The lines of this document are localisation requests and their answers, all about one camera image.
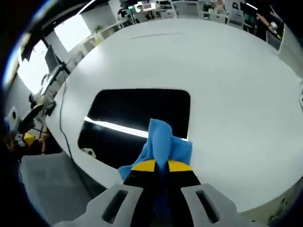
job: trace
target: white wall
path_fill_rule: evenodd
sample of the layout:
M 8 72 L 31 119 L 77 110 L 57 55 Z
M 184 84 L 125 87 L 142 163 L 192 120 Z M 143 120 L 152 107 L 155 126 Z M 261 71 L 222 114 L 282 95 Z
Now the white wall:
M 88 26 L 91 34 L 94 34 L 94 28 L 97 25 L 102 25 L 106 28 L 109 25 L 116 23 L 115 16 L 109 5 L 104 5 L 96 9 L 90 10 L 82 14 L 82 17 Z
M 12 108 L 16 107 L 20 116 L 24 116 L 30 110 L 30 103 L 28 97 L 31 91 L 25 86 L 19 76 L 16 76 L 12 87 L 9 90 L 5 103 L 5 115 L 7 115 Z
M 120 5 L 121 5 L 121 2 L 119 0 L 109 0 L 108 1 L 108 4 L 112 10 L 112 13 L 114 14 L 115 16 L 115 20 L 116 22 L 118 22 L 118 11 L 120 10 Z
M 82 14 L 82 17 L 92 35 L 95 33 L 94 28 L 97 25 L 102 25 L 105 28 L 116 23 L 116 19 L 109 5 L 104 5 L 85 12 Z M 71 58 L 72 53 L 66 51 L 54 31 L 46 37 L 46 41 L 53 46 L 53 50 L 60 60 L 67 61 Z

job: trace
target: white table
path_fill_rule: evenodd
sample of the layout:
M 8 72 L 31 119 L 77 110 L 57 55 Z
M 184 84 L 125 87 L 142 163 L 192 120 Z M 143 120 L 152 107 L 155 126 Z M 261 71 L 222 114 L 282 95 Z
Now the white table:
M 299 78 L 267 43 L 242 30 L 191 19 L 129 26 L 92 50 L 66 83 L 62 128 L 73 158 L 106 187 L 121 182 L 117 170 L 83 153 L 78 137 L 96 94 L 117 88 L 189 92 L 191 166 L 239 212 L 269 202 L 303 175 Z M 62 93 L 46 122 L 67 152 Z

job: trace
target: window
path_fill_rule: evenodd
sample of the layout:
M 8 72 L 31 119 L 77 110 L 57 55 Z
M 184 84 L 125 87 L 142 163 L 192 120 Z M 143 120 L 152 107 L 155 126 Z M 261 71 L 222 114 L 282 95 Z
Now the window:
M 41 88 L 41 80 L 43 76 L 49 73 L 45 54 L 47 48 L 43 41 L 39 41 L 33 48 L 29 61 L 27 59 L 21 60 L 21 49 L 19 49 L 19 64 L 18 75 L 23 83 L 33 93 L 37 94 Z
M 81 15 L 75 15 L 54 28 L 62 45 L 69 52 L 91 35 Z

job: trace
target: cable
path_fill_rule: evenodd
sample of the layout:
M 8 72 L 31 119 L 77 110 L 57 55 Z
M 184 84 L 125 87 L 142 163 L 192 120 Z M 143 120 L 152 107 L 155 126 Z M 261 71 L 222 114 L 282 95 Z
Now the cable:
M 39 133 L 39 139 L 41 139 L 42 129 L 43 129 L 43 124 L 42 124 L 42 126 L 41 126 L 41 131 L 40 131 L 40 133 Z
M 62 100 L 61 100 L 61 106 L 60 106 L 60 111 L 59 111 L 59 128 L 60 128 L 60 131 L 61 133 L 63 134 L 64 138 L 65 138 L 65 141 L 66 141 L 66 145 L 67 145 L 67 149 L 68 149 L 68 152 L 70 154 L 70 157 L 71 157 L 71 162 L 73 163 L 73 165 L 75 166 L 75 169 L 77 171 L 77 174 L 80 178 L 80 181 L 82 182 L 84 188 L 86 189 L 86 191 L 88 192 L 88 194 L 93 198 L 95 198 L 95 195 L 91 192 L 91 190 L 89 189 L 88 185 L 86 184 L 85 180 L 83 179 L 82 175 L 81 175 L 81 172 L 79 170 L 79 167 L 77 166 L 77 164 L 75 163 L 75 160 L 73 159 L 72 157 L 72 154 L 71 154 L 71 148 L 70 148 L 70 145 L 68 143 L 68 140 L 67 140 L 67 137 L 65 135 L 65 133 L 63 132 L 62 130 L 62 124 L 61 124 L 61 118 L 62 118 L 62 107 L 63 107 L 63 101 L 64 101 L 64 97 L 65 97 L 65 92 L 66 92 L 66 78 L 65 78 L 65 82 L 64 82 L 64 91 L 63 91 L 63 94 L 62 94 Z
M 45 131 L 42 131 L 42 130 L 39 130 L 39 129 L 35 129 L 35 128 L 32 128 L 33 130 L 36 130 L 36 131 L 39 131 L 41 133 L 45 133 L 45 134 L 49 134 L 48 132 L 45 132 Z

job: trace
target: black rectangular hole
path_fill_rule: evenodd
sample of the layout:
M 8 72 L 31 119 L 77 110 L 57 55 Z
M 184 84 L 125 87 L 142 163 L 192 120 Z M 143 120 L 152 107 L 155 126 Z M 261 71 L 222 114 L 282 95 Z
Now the black rectangular hole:
M 126 198 L 127 193 L 127 191 L 118 191 L 118 193 L 114 196 L 107 209 L 105 210 L 102 216 L 103 220 L 110 224 L 114 223 L 117 213 L 124 199 Z
M 100 91 L 85 118 L 79 148 L 90 148 L 100 162 L 118 169 L 132 165 L 146 138 L 108 124 L 148 131 L 150 119 L 165 121 L 172 134 L 187 138 L 190 95 L 175 89 L 117 89 Z
M 206 211 L 206 214 L 208 216 L 208 219 L 209 221 L 214 224 L 216 222 L 219 221 L 219 218 L 218 216 L 216 215 L 212 205 L 209 203 L 208 199 L 207 199 L 207 196 L 204 194 L 203 191 L 198 191 L 196 192 L 199 200 L 201 201 L 205 211 Z

